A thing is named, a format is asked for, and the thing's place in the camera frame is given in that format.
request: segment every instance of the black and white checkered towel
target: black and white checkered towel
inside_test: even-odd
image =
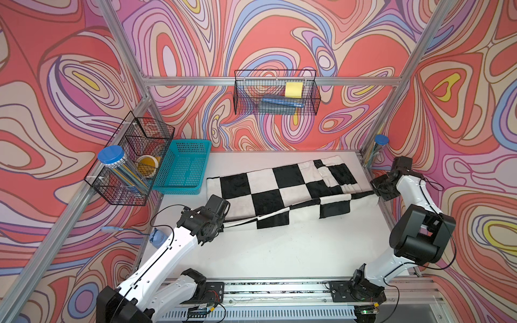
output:
[[[231,203],[224,230],[267,228],[375,205],[339,156],[207,179],[207,195]]]

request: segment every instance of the metal bracket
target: metal bracket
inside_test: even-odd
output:
[[[364,301],[354,298],[351,294],[352,281],[344,282],[328,282],[330,286],[330,293],[332,295],[332,302],[334,303],[350,303],[350,302],[365,302],[365,303],[384,303],[386,301],[386,295],[384,292],[379,297],[365,299]]]

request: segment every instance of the colorful wall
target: colorful wall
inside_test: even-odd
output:
[[[320,76],[398,76],[434,1],[116,2],[151,76],[233,76],[314,68]],[[322,86],[316,116],[236,116],[233,87],[151,88],[177,136],[214,150],[358,149],[390,87]]]
[[[385,127],[395,156],[444,186],[429,188],[456,219],[456,262],[426,269],[459,322],[517,322],[517,3],[458,1]],[[405,209],[392,203],[395,217]],[[453,257],[448,249],[438,266]]]
[[[140,99],[90,0],[0,3],[0,297],[65,210],[96,153]],[[95,298],[131,270],[146,207],[95,196],[19,322],[91,320]]]
[[[145,75],[232,76],[312,67],[321,76],[398,76],[436,4],[421,1],[112,0]],[[517,4],[459,0],[390,117],[394,156],[445,187],[458,260],[436,277],[458,321],[514,322]],[[65,209],[95,153],[139,100],[96,0],[0,3],[0,296]],[[177,136],[215,150],[358,149],[388,87],[323,86],[317,116],[235,116],[232,88],[151,89]],[[20,319],[92,321],[95,297],[129,273],[146,207],[96,196]],[[400,216],[398,200],[393,209]],[[448,249],[443,266],[452,256]]]

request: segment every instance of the black square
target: black square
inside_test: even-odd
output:
[[[297,164],[273,168],[279,189],[305,184]]]
[[[325,166],[321,159],[313,160],[313,162],[314,162],[314,166],[316,166],[316,168],[320,168],[320,167]]]
[[[320,219],[350,213],[350,201],[339,201],[320,205]]]
[[[289,224],[289,211],[277,214],[267,219],[257,221],[257,229],[271,228],[274,226],[288,225]]]
[[[284,208],[284,201],[280,190],[271,190],[262,193],[251,194],[255,215],[263,216]]]
[[[289,210],[296,210],[296,209],[306,207],[306,206],[318,205],[319,203],[321,203],[319,198],[313,198],[313,199],[310,199],[305,202],[301,202],[301,203],[294,204],[294,205],[289,205]]]
[[[332,195],[343,194],[343,189],[339,185],[336,185],[336,186],[331,187],[329,189],[330,189],[330,193],[332,193]]]
[[[348,167],[346,167],[345,164],[329,166],[328,169],[332,176],[334,176],[336,181],[338,181],[339,185],[357,183],[357,181],[354,178],[354,175],[352,175],[352,173],[350,172]]]
[[[359,193],[352,193],[352,199],[359,199],[368,195],[375,194],[373,191],[366,191],[366,192],[359,192]]]
[[[246,173],[221,177],[221,197],[223,199],[250,195],[250,184]]]
[[[317,182],[310,182],[305,184],[305,186],[307,186],[309,194],[311,194],[311,198],[332,195],[332,192],[327,187],[327,185],[325,185],[325,182],[323,180],[319,180]]]

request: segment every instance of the blue plastic basket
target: blue plastic basket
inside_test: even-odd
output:
[[[153,190],[163,194],[199,194],[211,147],[210,140],[172,140]]]

